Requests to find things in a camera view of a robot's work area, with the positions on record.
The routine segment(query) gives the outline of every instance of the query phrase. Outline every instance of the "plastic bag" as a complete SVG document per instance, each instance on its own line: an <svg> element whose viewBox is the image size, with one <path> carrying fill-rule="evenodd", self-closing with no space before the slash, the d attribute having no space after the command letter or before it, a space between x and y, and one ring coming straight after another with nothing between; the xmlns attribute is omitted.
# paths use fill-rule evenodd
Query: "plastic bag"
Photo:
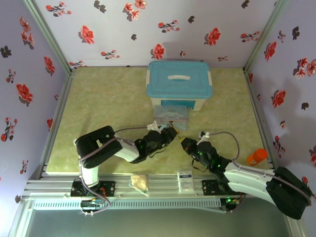
<svg viewBox="0 0 316 237"><path fill-rule="evenodd" d="M145 174L132 174L130 176L129 185L142 193L143 195L148 196L148 177Z"/></svg>
<svg viewBox="0 0 316 237"><path fill-rule="evenodd" d="M192 193L194 192L194 182L192 171L179 171L178 172L178 184L180 193Z"/></svg>

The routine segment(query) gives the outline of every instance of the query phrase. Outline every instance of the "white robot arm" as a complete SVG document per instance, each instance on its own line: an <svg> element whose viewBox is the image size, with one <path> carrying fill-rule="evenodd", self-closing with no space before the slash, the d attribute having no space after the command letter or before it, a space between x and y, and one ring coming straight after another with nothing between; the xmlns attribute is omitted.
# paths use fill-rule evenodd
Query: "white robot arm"
<svg viewBox="0 0 316 237"><path fill-rule="evenodd" d="M209 135L202 132L198 142L182 138L181 145L187 154L218 178L221 190L253 195L276 205L282 213L293 219L301 218L305 208L311 205L311 196L314 196L305 183L284 167L262 170L238 164L235 160L239 156L239 144L234 135L238 154L233 160L226 159L217 154L208 141Z"/></svg>

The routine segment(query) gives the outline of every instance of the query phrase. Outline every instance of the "wall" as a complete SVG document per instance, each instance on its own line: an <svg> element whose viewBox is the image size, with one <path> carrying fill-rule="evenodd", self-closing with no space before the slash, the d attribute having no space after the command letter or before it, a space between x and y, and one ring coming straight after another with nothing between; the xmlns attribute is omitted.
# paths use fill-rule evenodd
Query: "wall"
<svg viewBox="0 0 316 237"><path fill-rule="evenodd" d="M66 73L20 0L0 9L0 236L39 165Z"/></svg>
<svg viewBox="0 0 316 237"><path fill-rule="evenodd" d="M271 130L279 165L316 192L315 2L291 0L250 68L251 90ZM316 203L306 208L315 236Z"/></svg>
<svg viewBox="0 0 316 237"><path fill-rule="evenodd" d="M35 2L72 67L161 59L243 67L276 0Z"/></svg>

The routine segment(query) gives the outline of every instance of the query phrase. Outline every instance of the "metal base plate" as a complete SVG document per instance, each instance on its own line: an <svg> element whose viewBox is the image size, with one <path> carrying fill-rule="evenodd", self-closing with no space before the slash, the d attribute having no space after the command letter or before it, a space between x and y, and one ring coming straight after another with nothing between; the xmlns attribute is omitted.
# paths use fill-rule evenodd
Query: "metal base plate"
<svg viewBox="0 0 316 237"><path fill-rule="evenodd" d="M225 187L218 185L217 180L202 180L203 195L214 196L214 195L240 195L232 190L227 191Z"/></svg>
<svg viewBox="0 0 316 237"><path fill-rule="evenodd" d="M114 197L115 182L114 181L100 181L98 185L91 188L96 193L105 197ZM74 181L71 192L71 197L94 197L95 195L85 189L81 181Z"/></svg>

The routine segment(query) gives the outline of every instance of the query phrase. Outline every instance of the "white storage container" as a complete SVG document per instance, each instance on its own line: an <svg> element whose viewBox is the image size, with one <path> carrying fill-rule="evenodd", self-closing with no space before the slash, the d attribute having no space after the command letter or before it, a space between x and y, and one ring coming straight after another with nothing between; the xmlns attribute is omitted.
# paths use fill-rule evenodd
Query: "white storage container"
<svg viewBox="0 0 316 237"><path fill-rule="evenodd" d="M198 111L213 93L211 72L204 62L154 61L148 65L146 92L153 107L186 106Z"/></svg>

